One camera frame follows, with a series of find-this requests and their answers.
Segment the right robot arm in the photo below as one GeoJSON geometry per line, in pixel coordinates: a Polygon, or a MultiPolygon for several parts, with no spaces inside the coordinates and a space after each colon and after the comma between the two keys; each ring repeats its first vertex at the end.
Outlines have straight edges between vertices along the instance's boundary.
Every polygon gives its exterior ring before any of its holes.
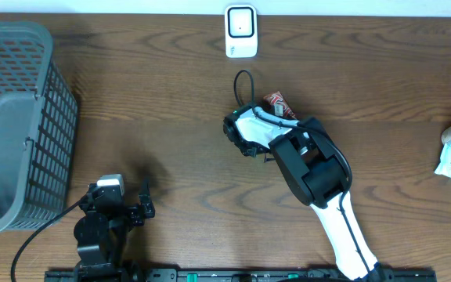
{"type": "Polygon", "coordinates": [[[388,279],[354,215],[350,164],[317,119],[288,120],[244,105],[225,116],[223,132],[246,157],[273,156],[291,193],[317,214],[346,278],[388,279]]]}

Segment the red Top chocolate bar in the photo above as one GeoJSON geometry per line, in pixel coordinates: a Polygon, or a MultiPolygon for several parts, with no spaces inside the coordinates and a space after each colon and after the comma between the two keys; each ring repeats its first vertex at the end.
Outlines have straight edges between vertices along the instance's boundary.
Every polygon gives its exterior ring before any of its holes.
{"type": "Polygon", "coordinates": [[[277,117],[285,119],[296,119],[295,113],[289,107],[281,92],[273,92],[263,97],[273,109],[277,117]]]}

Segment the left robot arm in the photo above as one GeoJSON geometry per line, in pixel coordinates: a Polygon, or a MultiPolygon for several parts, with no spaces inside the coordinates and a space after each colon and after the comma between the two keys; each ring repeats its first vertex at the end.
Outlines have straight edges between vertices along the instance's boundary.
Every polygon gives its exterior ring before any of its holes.
{"type": "Polygon", "coordinates": [[[146,179],[138,198],[137,204],[125,203],[120,174],[104,175],[89,185],[79,204],[85,216],[74,227],[80,257],[74,270],[76,281],[146,280],[137,262],[123,259],[128,233],[156,213],[146,179]]]}

